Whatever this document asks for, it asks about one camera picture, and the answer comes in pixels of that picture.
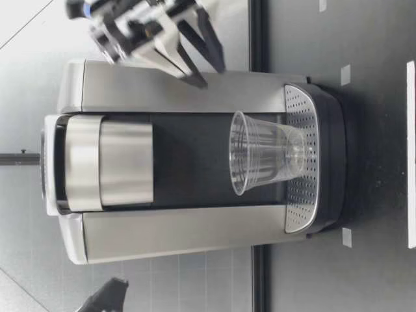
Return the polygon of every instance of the clear plastic cup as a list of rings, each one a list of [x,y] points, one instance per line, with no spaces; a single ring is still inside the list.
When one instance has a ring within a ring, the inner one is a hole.
[[[235,193],[240,196],[260,185],[301,176],[306,144],[301,129],[236,112],[229,132],[229,171]]]

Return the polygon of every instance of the coffee maker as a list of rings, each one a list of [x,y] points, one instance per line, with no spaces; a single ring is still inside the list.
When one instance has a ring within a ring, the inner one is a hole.
[[[45,118],[42,184],[76,264],[305,239],[344,200],[339,102],[299,75],[205,73],[198,89],[151,68],[71,62]],[[233,113],[302,128],[303,176],[234,193]]]

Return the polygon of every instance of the perforated drip tray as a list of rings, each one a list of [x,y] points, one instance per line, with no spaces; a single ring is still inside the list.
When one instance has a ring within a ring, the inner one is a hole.
[[[308,228],[317,215],[319,196],[319,127],[313,100],[295,86],[285,86],[287,124],[303,129],[307,140],[307,164],[303,176],[287,185],[287,233]]]

